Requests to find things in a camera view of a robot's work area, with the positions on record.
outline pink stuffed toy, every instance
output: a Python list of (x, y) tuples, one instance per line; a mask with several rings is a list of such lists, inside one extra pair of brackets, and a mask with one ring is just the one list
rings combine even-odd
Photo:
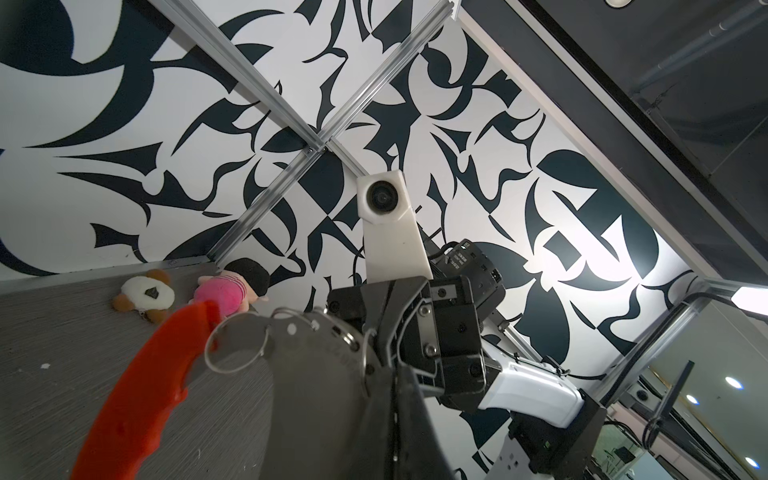
[(221, 315), (247, 312), (249, 305), (262, 297), (270, 285), (270, 275), (250, 258), (229, 262), (216, 276), (201, 276), (192, 302), (213, 300)]

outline black and white patterned wall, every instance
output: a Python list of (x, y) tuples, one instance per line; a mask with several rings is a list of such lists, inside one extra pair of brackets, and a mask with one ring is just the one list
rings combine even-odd
[(438, 0), (195, 0), (320, 129)]
[[(500, 312), (577, 374), (607, 371), (694, 278), (454, 22), (340, 141), (371, 173), (403, 170), (419, 225), (438, 245), (479, 242), (504, 277)], [(273, 272), (270, 301), (257, 309), (323, 305), (330, 288), (363, 281), (358, 220), (353, 176), (328, 154), (233, 254)], [(428, 407), (456, 478), (482, 478), (508, 412)]]
[[(319, 127), (436, 2), (200, 7)], [(146, 0), (3, 12), (0, 280), (205, 254), (304, 146)]]
[(205, 254), (303, 147), (145, 0), (4, 9), (0, 279)]

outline metal bracket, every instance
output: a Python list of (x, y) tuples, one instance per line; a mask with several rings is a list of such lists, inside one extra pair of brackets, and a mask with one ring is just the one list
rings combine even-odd
[(451, 18), (456, 20), (458, 18), (458, 10), (462, 7), (462, 0), (450, 0), (450, 2), (453, 4)]

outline brown stuffed animal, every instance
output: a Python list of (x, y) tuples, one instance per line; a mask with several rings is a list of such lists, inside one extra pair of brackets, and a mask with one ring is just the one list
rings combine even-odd
[(175, 294), (170, 288), (170, 277), (163, 270), (150, 270), (143, 276), (129, 278), (112, 299), (112, 308), (118, 312), (138, 312), (152, 323), (168, 318), (168, 309), (174, 304)]

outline stuffed bear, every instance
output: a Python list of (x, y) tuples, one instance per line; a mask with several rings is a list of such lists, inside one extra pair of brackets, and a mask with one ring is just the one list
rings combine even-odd
[(170, 288), (170, 277), (163, 270), (150, 270), (143, 276), (129, 278), (112, 299), (112, 308), (118, 312), (138, 312), (152, 323), (168, 318), (168, 309), (174, 304), (175, 294)]
[(270, 275), (263, 266), (250, 258), (229, 262), (216, 276), (201, 276), (192, 302), (213, 300), (221, 316), (247, 312), (249, 305), (266, 293)]

